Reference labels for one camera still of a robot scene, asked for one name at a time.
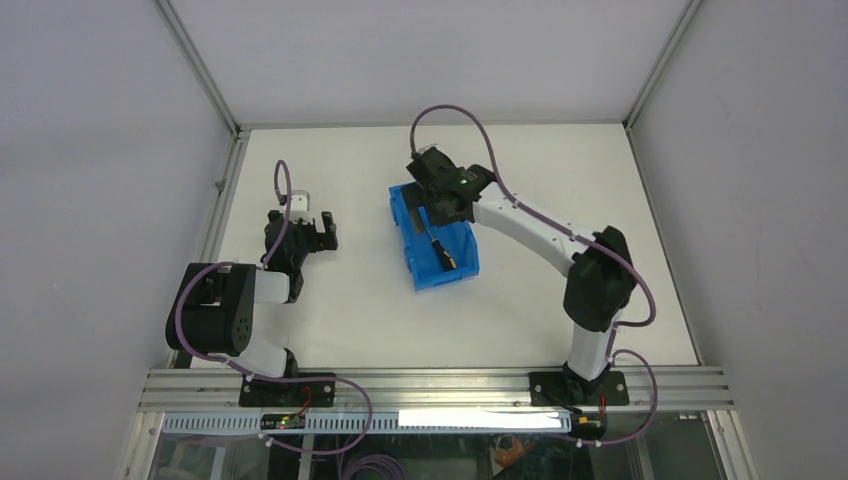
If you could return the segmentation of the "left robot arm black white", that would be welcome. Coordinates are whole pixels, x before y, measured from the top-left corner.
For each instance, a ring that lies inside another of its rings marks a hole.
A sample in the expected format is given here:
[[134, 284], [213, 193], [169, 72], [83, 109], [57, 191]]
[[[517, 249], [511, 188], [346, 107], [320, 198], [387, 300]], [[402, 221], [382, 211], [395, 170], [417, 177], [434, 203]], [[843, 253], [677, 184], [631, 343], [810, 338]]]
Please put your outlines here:
[[316, 219], [307, 211], [286, 220], [268, 213], [266, 252], [260, 265], [191, 263], [166, 321], [165, 337], [173, 350], [218, 362], [247, 378], [264, 379], [263, 394], [277, 406], [294, 403], [301, 392], [295, 354], [253, 331], [257, 304], [291, 304], [304, 285], [307, 257], [338, 249], [333, 215]]

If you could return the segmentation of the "blue plastic bin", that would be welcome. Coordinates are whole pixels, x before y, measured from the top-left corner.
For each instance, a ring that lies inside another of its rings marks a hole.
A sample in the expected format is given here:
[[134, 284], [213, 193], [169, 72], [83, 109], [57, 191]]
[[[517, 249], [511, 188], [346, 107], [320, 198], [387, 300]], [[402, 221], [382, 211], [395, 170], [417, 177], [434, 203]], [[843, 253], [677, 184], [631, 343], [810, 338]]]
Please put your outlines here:
[[476, 238], [468, 222], [437, 227], [445, 248], [457, 263], [457, 268], [444, 271], [436, 258], [427, 235], [417, 234], [413, 217], [408, 215], [401, 195], [401, 187], [389, 188], [389, 205], [395, 225], [403, 240], [403, 253], [414, 288], [417, 291], [456, 283], [479, 274], [480, 260]]

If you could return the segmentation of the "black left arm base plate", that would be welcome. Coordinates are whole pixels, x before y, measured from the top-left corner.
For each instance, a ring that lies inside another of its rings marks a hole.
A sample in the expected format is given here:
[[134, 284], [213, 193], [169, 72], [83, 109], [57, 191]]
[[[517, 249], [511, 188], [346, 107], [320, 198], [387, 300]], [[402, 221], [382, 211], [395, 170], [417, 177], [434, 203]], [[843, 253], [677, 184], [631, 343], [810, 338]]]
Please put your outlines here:
[[300, 382], [243, 379], [238, 405], [244, 408], [329, 408], [334, 405], [336, 375], [329, 372], [302, 374]]

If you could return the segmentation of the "yellow black handled screwdriver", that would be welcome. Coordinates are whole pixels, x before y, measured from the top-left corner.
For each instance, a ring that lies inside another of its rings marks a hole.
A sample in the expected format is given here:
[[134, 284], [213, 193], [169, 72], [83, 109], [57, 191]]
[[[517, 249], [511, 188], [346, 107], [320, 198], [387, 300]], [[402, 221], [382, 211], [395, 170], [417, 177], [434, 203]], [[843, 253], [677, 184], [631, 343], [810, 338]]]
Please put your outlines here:
[[431, 247], [435, 252], [436, 258], [438, 259], [441, 268], [444, 271], [455, 270], [457, 268], [457, 263], [452, 257], [452, 255], [449, 253], [449, 251], [442, 244], [438, 228], [432, 225], [426, 225], [424, 227], [424, 231], [430, 239]]

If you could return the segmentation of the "orange object below table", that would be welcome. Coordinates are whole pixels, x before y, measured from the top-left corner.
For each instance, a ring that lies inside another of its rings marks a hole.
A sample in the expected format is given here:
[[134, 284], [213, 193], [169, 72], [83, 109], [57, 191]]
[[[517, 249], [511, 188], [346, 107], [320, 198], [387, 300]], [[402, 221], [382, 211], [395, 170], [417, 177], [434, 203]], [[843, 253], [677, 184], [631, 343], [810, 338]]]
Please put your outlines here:
[[532, 439], [518, 435], [499, 436], [492, 447], [492, 459], [496, 465], [506, 469], [530, 453], [535, 446]]

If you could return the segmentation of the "aluminium mounting rail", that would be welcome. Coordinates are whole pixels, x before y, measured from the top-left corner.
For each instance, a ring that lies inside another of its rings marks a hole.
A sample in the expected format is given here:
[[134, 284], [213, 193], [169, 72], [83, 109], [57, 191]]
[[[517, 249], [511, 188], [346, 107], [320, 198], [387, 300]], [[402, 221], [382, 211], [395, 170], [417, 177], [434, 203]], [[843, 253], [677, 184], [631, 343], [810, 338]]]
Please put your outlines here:
[[[318, 412], [377, 412], [404, 409], [480, 409], [531, 411], [528, 373], [561, 371], [557, 367], [480, 369], [339, 369], [334, 405]], [[732, 410], [734, 400], [719, 367], [623, 366], [630, 404], [601, 406], [609, 412], [641, 412], [655, 405], [660, 412]], [[200, 368], [152, 370], [138, 409], [141, 412], [293, 411], [298, 408], [244, 408], [238, 405], [243, 376], [235, 371]]]

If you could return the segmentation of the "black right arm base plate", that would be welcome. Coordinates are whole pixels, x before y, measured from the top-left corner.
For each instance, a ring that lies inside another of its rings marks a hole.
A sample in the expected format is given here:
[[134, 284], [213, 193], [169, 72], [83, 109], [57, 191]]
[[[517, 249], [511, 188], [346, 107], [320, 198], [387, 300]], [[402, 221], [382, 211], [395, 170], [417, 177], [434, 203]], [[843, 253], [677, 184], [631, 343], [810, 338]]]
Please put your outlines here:
[[630, 396], [625, 376], [608, 371], [593, 381], [585, 381], [565, 371], [533, 371], [528, 373], [529, 394], [534, 407], [600, 407], [627, 406]]

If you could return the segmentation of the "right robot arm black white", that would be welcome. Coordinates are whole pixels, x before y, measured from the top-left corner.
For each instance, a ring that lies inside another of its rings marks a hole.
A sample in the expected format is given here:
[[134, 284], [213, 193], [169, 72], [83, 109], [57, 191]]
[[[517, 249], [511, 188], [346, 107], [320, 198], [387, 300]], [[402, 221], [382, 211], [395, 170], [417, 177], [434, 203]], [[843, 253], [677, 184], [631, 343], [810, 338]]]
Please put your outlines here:
[[477, 164], [459, 167], [434, 146], [412, 153], [407, 169], [413, 178], [408, 196], [432, 225], [467, 222], [493, 229], [564, 277], [563, 309], [574, 323], [563, 366], [564, 390], [575, 404], [592, 403], [602, 394], [610, 370], [613, 323], [636, 287], [627, 269], [631, 257], [623, 233], [612, 226], [561, 231], [504, 194], [492, 171]]

